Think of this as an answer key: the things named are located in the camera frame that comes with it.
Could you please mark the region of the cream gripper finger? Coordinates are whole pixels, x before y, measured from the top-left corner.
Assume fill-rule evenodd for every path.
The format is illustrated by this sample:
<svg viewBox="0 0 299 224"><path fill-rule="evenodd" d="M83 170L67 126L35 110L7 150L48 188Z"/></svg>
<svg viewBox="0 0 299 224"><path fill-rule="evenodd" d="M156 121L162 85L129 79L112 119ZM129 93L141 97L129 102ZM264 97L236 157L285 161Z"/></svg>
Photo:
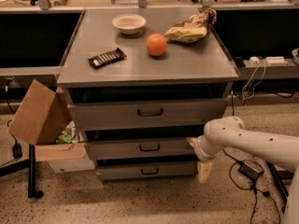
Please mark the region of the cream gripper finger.
<svg viewBox="0 0 299 224"><path fill-rule="evenodd" d="M191 147L196 147L196 144L197 144L196 137L187 137L186 140L191 145Z"/></svg>
<svg viewBox="0 0 299 224"><path fill-rule="evenodd" d="M201 184L207 182L210 172L212 170L213 163L211 161L199 161L197 162L198 180Z"/></svg>

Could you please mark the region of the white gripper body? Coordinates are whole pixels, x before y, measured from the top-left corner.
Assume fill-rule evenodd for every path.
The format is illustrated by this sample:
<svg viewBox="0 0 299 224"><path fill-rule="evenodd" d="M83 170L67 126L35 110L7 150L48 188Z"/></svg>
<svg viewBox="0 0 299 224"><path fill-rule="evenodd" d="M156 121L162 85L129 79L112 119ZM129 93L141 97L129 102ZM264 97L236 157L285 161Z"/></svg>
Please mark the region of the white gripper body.
<svg viewBox="0 0 299 224"><path fill-rule="evenodd" d="M193 148L200 161L211 161L217 155L215 146L204 135L194 140Z"/></svg>

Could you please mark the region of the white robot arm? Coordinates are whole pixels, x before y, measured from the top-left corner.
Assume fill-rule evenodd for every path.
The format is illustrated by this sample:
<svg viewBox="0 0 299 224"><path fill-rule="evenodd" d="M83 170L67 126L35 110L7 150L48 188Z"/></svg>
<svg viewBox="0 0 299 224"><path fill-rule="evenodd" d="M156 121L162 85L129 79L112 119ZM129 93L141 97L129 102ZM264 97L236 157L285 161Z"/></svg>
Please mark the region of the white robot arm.
<svg viewBox="0 0 299 224"><path fill-rule="evenodd" d="M299 137L245 129L237 116L213 119L198 137L187 137L200 161L211 161L226 147L234 147L293 173L282 224L299 222Z"/></svg>

